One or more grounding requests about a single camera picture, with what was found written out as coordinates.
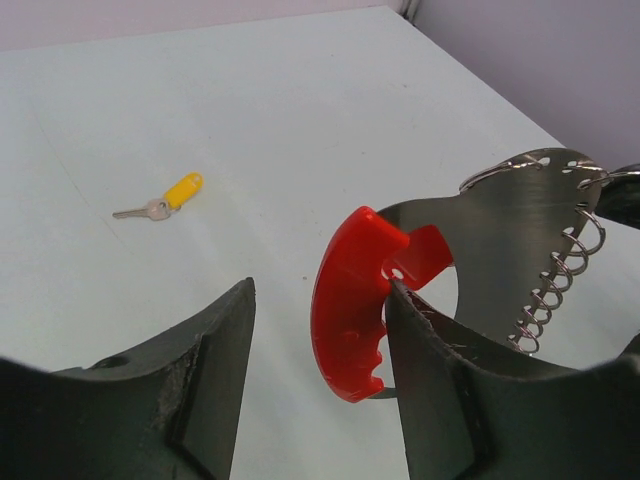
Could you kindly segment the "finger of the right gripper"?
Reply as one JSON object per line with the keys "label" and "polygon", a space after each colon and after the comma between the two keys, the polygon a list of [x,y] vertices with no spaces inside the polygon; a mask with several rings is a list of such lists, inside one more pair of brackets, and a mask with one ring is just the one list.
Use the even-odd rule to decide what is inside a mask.
{"label": "finger of the right gripper", "polygon": [[601,218],[639,229],[639,164],[614,170],[604,183],[597,204]]}

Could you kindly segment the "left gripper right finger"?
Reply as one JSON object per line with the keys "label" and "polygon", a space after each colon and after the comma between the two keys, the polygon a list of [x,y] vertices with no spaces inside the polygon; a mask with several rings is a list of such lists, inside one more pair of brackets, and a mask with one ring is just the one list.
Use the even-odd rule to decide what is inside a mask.
{"label": "left gripper right finger", "polygon": [[401,282],[385,303],[413,479],[635,479],[639,344],[575,370],[500,345]]}

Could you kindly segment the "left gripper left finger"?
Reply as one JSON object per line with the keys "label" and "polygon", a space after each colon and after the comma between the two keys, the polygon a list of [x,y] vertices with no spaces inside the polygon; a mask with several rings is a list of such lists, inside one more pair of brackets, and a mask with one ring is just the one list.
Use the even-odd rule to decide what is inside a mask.
{"label": "left gripper left finger", "polygon": [[255,323],[239,281],[191,318],[89,368],[1,362],[5,479],[226,479]]}

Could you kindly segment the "red handled keyring holder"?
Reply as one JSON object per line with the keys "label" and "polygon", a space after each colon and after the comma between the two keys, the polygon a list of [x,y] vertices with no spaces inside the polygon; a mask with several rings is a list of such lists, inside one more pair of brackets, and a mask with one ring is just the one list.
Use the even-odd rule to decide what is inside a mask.
{"label": "red handled keyring holder", "polygon": [[457,275],[455,320],[525,354],[596,246],[581,241],[596,223],[608,172],[583,154],[543,148],[468,178],[454,196],[362,206],[335,231],[311,301],[311,341],[329,388],[356,403],[384,389],[375,375],[393,284],[422,289],[447,268]]}

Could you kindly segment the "key with yellow tag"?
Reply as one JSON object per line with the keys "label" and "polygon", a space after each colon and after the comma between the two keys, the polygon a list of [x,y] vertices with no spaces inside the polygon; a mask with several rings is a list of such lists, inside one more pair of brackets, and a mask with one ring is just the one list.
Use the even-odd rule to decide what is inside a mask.
{"label": "key with yellow tag", "polygon": [[147,218],[152,221],[163,221],[180,210],[182,206],[199,193],[204,183],[203,176],[191,172],[179,180],[161,197],[148,201],[143,207],[117,211],[112,214],[115,219]]}

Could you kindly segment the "right aluminium frame post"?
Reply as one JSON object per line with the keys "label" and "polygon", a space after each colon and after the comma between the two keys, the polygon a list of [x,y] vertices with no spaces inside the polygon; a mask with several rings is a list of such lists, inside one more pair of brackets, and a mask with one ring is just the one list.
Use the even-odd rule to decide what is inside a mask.
{"label": "right aluminium frame post", "polygon": [[421,0],[402,0],[398,13],[407,21],[413,23],[421,6]]}

